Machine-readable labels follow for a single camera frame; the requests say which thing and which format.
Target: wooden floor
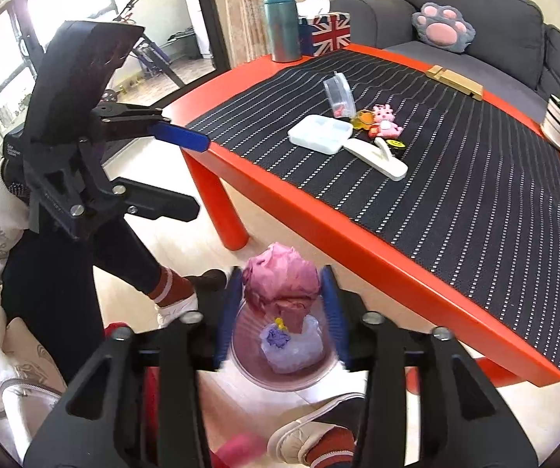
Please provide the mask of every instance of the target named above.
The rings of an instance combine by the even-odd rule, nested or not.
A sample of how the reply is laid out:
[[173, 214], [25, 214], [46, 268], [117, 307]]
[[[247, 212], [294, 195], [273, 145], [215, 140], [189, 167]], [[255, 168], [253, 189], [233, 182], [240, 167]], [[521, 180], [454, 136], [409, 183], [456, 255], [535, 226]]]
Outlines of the wooden floor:
[[[152, 139], [132, 143], [106, 166], [110, 177], [123, 176], [145, 183], [198, 196], [180, 151], [175, 146]], [[229, 188], [251, 240], [237, 252], [223, 248], [208, 215], [201, 210], [190, 223], [159, 219], [144, 220], [127, 215], [127, 221], [160, 263], [181, 275], [199, 274], [209, 268], [229, 269], [244, 265], [251, 256], [279, 241], [294, 246], [317, 266], [332, 264], [339, 283], [362, 295], [370, 309], [377, 309], [398, 325], [428, 331], [432, 325], [390, 297], [370, 286], [289, 228]], [[99, 269], [95, 270], [105, 323], [125, 321], [137, 331], [156, 328], [153, 303], [132, 287]], [[349, 374], [340, 366], [314, 387], [299, 392], [277, 393], [246, 380], [231, 361], [214, 374], [201, 376], [204, 420], [212, 449], [232, 435], [253, 432], [269, 436], [273, 431], [307, 411], [316, 403], [344, 392], [363, 391], [365, 374]], [[560, 442], [560, 384], [537, 388], [529, 383], [505, 387], [502, 395], [532, 440], [540, 460]], [[408, 395], [408, 447], [406, 462], [418, 459], [418, 398]], [[272, 467], [262, 457], [253, 466]]]
[[[171, 67], [185, 84], [195, 81], [195, 79], [215, 69], [211, 60], [203, 58], [197, 60], [182, 58], [173, 62]], [[126, 90], [125, 93], [120, 93], [118, 101], [138, 105], [153, 105], [176, 90], [178, 90], [178, 86], [165, 74], [161, 74], [140, 82], [135, 87]]]

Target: union jack tissue box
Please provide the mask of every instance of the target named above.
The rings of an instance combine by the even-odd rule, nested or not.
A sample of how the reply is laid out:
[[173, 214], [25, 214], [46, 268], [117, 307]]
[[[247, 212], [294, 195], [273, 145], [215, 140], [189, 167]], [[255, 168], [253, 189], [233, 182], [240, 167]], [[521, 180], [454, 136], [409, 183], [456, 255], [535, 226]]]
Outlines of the union jack tissue box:
[[321, 56], [350, 43], [349, 14], [346, 12], [299, 18], [299, 45], [304, 56]]

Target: teal thermos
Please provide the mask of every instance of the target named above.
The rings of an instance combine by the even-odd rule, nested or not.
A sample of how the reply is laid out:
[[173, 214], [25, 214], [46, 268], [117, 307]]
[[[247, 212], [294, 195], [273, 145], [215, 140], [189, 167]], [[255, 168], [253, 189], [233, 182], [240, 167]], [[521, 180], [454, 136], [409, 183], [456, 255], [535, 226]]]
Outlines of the teal thermos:
[[295, 62], [301, 59], [296, 0], [263, 1], [271, 59], [278, 63]]

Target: pink plastic bag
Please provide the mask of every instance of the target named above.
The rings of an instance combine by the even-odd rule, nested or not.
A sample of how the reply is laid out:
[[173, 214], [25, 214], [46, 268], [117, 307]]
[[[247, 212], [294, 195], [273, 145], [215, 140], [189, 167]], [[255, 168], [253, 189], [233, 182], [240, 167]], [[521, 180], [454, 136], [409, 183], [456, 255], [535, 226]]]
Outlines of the pink plastic bag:
[[248, 260], [243, 281], [245, 300], [253, 311], [281, 317], [289, 332], [302, 332], [304, 317], [319, 295], [319, 275], [312, 262], [294, 248], [273, 243]]
[[267, 453], [265, 438], [253, 433], [242, 433], [229, 439], [218, 449], [211, 452], [213, 468], [239, 468], [253, 463]]

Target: curtain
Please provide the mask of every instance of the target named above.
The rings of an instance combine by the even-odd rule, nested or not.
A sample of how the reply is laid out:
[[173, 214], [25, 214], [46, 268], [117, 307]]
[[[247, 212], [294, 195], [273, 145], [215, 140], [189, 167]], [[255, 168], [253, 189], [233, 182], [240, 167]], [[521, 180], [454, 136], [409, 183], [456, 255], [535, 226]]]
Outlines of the curtain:
[[262, 0], [226, 0], [228, 50], [233, 67], [267, 54]]

